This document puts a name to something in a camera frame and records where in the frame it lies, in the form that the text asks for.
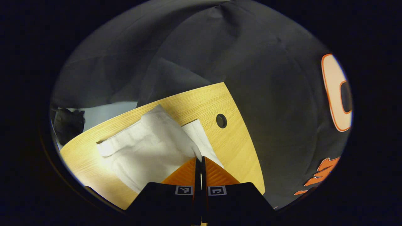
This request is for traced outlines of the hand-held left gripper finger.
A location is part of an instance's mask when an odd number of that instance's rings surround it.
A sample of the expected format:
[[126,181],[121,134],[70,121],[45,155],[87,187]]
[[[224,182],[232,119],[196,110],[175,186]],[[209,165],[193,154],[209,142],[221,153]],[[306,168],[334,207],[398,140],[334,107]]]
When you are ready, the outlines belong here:
[[207,157],[202,159],[206,224],[270,224],[275,211],[251,182],[241,183]]
[[200,225],[200,165],[192,158],[161,183],[147,183],[125,211],[132,224]]

